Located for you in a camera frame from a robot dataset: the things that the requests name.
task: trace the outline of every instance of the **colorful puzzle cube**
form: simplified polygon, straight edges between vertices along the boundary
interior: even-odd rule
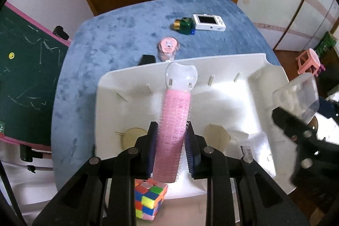
[[[135,180],[135,215],[137,218],[153,220],[164,201],[168,184],[148,179]]]

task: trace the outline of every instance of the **metal screw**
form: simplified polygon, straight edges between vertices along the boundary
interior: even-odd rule
[[[137,148],[129,148],[127,151],[128,151],[129,154],[136,154],[136,153],[138,153],[138,149]]]
[[[304,131],[304,137],[310,138],[312,136],[312,132],[310,130]]]
[[[247,163],[247,164],[250,164],[253,162],[253,157],[250,156],[250,155],[246,155],[244,156],[244,161]]]
[[[310,158],[306,158],[303,161],[301,161],[301,167],[303,167],[304,169],[308,169],[311,168],[313,165],[312,159]]]
[[[212,148],[210,146],[204,147],[204,152],[205,153],[212,153],[213,151],[214,151],[214,148]]]
[[[92,157],[92,158],[89,160],[89,163],[90,163],[91,165],[96,165],[96,164],[99,163],[99,158],[97,158],[97,157]]]

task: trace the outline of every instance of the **stool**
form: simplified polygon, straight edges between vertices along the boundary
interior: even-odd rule
[[[321,64],[318,55],[312,48],[302,52],[301,55],[296,58],[296,60],[298,61],[299,65],[298,74],[303,74],[308,69],[310,69],[312,75],[318,77],[317,71],[319,70]]]

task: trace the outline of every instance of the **blue table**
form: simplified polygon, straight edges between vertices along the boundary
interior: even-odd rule
[[[182,35],[170,29],[176,18],[220,15],[225,32]],[[65,57],[55,95],[51,146],[58,190],[94,154],[96,89],[108,71],[138,65],[143,54],[160,62],[157,43],[174,37],[176,59],[266,53],[280,65],[264,37],[230,0],[154,0],[123,7],[84,22]]]

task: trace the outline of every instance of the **chalkboard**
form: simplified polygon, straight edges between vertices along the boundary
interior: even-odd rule
[[[52,35],[3,7],[0,11],[2,135],[50,146],[55,91],[67,50],[68,46]]]

